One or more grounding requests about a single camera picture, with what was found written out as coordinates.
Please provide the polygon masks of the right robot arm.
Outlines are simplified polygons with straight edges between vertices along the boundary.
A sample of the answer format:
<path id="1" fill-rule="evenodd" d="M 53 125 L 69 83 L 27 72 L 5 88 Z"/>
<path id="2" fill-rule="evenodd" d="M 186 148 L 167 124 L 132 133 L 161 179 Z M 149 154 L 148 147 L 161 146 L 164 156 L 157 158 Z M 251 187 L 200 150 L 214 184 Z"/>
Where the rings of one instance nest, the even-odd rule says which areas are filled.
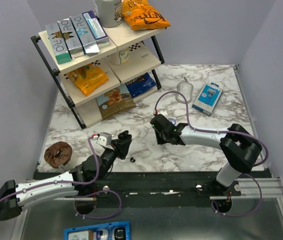
<path id="1" fill-rule="evenodd" d="M 248 174 L 262 151 L 258 139 L 250 135 L 240 124 L 225 129 L 193 129 L 188 123 L 174 125 L 162 114 L 156 114 L 150 121 L 159 145 L 200 145 L 219 149 L 227 159 L 211 184 L 212 192 L 223 196 L 230 185 L 241 174 Z"/>

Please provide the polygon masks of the lavender earbud charging case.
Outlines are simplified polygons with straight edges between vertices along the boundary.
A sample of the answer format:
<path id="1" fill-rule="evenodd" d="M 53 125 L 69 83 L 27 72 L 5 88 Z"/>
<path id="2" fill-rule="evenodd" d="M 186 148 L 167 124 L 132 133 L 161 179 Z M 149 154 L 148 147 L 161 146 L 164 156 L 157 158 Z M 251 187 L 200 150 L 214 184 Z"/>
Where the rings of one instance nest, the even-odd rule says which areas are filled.
<path id="1" fill-rule="evenodd" d="M 168 120 L 173 124 L 176 125 L 176 120 L 174 118 L 168 118 Z"/>

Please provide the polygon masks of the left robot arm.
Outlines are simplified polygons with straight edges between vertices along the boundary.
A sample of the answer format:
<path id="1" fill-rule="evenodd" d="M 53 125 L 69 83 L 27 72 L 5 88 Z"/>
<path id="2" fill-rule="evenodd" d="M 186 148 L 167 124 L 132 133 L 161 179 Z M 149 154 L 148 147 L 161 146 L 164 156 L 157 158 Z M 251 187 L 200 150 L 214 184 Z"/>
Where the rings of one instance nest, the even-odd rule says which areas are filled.
<path id="1" fill-rule="evenodd" d="M 103 132 L 93 134 L 87 141 L 90 148 L 92 142 L 103 147 L 102 155 L 98 156 L 92 148 L 90 158 L 54 177 L 31 183 L 6 181 L 0 188 L 0 221 L 16 218 L 22 211 L 48 200 L 95 196 L 95 182 L 108 177 L 116 159 L 126 158 L 132 135 L 125 130 L 112 139 L 111 134 Z"/>

